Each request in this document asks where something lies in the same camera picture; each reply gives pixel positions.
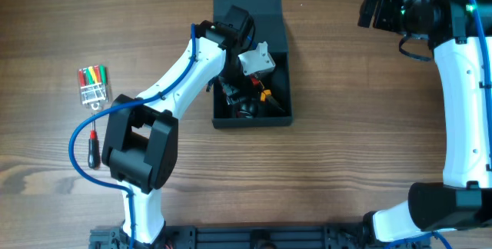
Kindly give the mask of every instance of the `brown table surface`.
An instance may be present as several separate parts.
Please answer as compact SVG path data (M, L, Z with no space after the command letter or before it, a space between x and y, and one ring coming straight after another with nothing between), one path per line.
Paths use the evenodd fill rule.
M162 192L169 225L359 221L416 181L442 181L437 66L401 55L398 35L358 28L361 3L283 0L292 126L214 130L211 94L196 98ZM113 94L136 96L181 56L189 25L211 16L212 0L0 0L0 247L87 248L90 229L123 220L121 194L68 160L90 115L76 69L107 61ZM84 167L87 139L76 144ZM106 168L88 173L111 181ZM456 248L492 244L490 230L446 236Z

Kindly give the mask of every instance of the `screwdriver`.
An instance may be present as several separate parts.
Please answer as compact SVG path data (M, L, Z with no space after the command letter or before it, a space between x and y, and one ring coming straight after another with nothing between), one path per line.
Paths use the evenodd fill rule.
M95 121L92 122L91 136L89 137L89 155L87 158L91 169L98 169L101 165L101 155L99 154L98 134L95 131Z

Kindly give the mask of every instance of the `tabletop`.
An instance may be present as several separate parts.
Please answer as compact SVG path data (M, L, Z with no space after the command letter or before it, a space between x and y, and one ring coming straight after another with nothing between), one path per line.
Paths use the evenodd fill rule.
M437 66L404 57L398 35L358 28L363 0L282 0L294 123L215 130L212 95L179 125L162 191L168 225L359 221L442 181L444 103ZM124 219L121 194L81 178L68 139L90 112L77 68L106 61L114 95L136 96L184 51L212 0L0 0L0 244L87 248ZM427 46L411 50L429 55ZM104 137L106 118L98 121ZM88 130L75 146L85 166ZM107 168L87 172L112 181ZM488 247L490 230L445 234Z

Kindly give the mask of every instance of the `open box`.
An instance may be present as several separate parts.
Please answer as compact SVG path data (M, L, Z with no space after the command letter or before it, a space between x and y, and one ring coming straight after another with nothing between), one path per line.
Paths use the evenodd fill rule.
M236 5L247 10L256 27L255 42L267 42L275 70L262 79L271 89L275 100L285 110L283 116L263 118L233 118L228 110L225 95L218 80L214 83L214 128L243 128L288 126L292 123L291 82L289 78L289 52L281 0L214 0L214 22L222 20L229 8Z

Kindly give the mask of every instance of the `yellow object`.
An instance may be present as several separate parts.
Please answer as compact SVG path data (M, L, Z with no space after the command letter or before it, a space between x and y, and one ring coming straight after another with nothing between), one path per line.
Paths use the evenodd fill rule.
M261 93L261 102L264 102L265 100L267 100L267 96L271 95L271 91L270 90L264 90L262 93Z
M95 75L95 70L93 67L89 67L89 73L91 73L92 79L94 79L94 83L98 83L98 77Z

